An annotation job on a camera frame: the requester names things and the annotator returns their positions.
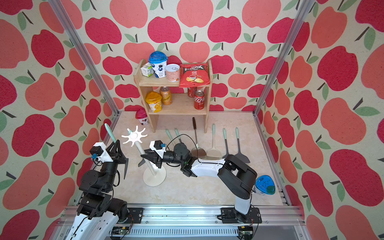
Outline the steel spoon dark wooden handle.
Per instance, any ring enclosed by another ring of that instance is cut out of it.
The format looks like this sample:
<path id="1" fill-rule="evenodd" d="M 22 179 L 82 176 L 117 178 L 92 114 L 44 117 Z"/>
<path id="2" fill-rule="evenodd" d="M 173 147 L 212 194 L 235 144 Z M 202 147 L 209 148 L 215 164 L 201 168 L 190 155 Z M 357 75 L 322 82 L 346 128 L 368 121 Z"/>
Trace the steel spoon dark wooden handle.
<path id="1" fill-rule="evenodd" d="M 197 158 L 203 158 L 206 156 L 206 151 L 202 148 L 199 147 L 199 144 L 198 144 L 198 138 L 197 138 L 197 126 L 196 126 L 196 119 L 195 117 L 193 117 L 193 128 L 194 128 L 194 132 L 195 132 L 195 143 L 196 143 L 196 146 L 192 149 L 192 155 L 194 157 L 197 157 Z"/>

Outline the cream spoon green handle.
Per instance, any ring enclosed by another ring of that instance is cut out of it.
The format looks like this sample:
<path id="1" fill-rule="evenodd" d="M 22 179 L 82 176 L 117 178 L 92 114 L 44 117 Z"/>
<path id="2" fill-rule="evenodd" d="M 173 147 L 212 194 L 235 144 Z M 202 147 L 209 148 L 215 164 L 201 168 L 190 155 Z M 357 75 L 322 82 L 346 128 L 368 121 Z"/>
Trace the cream spoon green handle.
<path id="1" fill-rule="evenodd" d="M 221 152 L 216 148 L 216 126 L 212 125 L 212 133 L 213 133 L 213 146 L 207 150 L 207 159 L 209 160 L 219 160 L 222 158 Z"/>

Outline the grey turner green handle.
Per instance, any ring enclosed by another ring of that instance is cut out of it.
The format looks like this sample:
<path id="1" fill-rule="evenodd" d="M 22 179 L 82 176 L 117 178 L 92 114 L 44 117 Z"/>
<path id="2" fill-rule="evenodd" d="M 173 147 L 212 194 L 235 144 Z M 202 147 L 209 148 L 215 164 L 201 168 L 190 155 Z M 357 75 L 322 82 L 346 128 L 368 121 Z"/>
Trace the grey turner green handle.
<path id="1" fill-rule="evenodd" d="M 229 155 L 229 146 L 228 146 L 228 139 L 227 139 L 227 131 L 225 128 L 223 128 L 223 135 L 224 135 L 225 148 L 226 148 L 226 153 L 223 156 L 223 159 L 226 159 Z"/>

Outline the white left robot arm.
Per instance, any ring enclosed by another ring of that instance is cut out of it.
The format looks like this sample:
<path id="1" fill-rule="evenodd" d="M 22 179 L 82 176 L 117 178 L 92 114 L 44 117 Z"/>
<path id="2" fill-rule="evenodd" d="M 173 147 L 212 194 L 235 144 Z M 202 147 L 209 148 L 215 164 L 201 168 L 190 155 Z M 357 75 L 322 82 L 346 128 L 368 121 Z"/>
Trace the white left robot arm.
<path id="1" fill-rule="evenodd" d="M 123 154 L 120 141 L 108 147 L 103 142 L 95 143 L 90 153 L 92 159 L 102 163 L 101 170 L 89 170 L 82 176 L 80 190 L 84 196 L 67 240 L 104 240 L 118 222 L 129 216 L 127 202 L 109 194 L 114 191 L 115 177 L 120 175 L 118 165 L 124 165 L 125 171 L 128 168 L 129 159 Z"/>

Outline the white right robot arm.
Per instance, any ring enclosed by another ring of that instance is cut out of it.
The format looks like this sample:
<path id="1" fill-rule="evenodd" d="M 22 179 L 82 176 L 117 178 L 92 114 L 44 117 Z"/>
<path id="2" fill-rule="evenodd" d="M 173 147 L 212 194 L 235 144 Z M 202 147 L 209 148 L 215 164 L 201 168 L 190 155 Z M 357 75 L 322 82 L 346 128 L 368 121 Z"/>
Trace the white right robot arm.
<path id="1" fill-rule="evenodd" d="M 187 177 L 219 178 L 236 196 L 230 220 L 250 223 L 255 217 L 250 213 L 252 192 L 257 172 L 234 155 L 224 159 L 208 161 L 194 157 L 183 143 L 176 144 L 172 151 L 162 141 L 152 141 L 150 148 L 141 155 L 159 169 L 163 163 L 180 164 L 181 172 Z"/>

